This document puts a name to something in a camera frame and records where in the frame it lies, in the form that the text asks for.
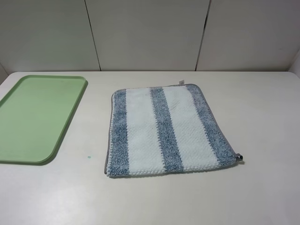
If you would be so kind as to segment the blue white striped towel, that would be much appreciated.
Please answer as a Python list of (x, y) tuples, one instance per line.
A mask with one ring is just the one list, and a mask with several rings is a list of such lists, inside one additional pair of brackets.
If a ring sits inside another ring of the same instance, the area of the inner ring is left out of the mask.
[(195, 84), (121, 89), (111, 103), (104, 170), (110, 178), (205, 172), (243, 159)]

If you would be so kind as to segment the green plastic tray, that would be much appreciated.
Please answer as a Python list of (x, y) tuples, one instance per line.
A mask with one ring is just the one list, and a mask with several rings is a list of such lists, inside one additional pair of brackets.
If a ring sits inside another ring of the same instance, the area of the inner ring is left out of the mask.
[(0, 101), (1, 163), (51, 161), (87, 86), (82, 76), (22, 77)]

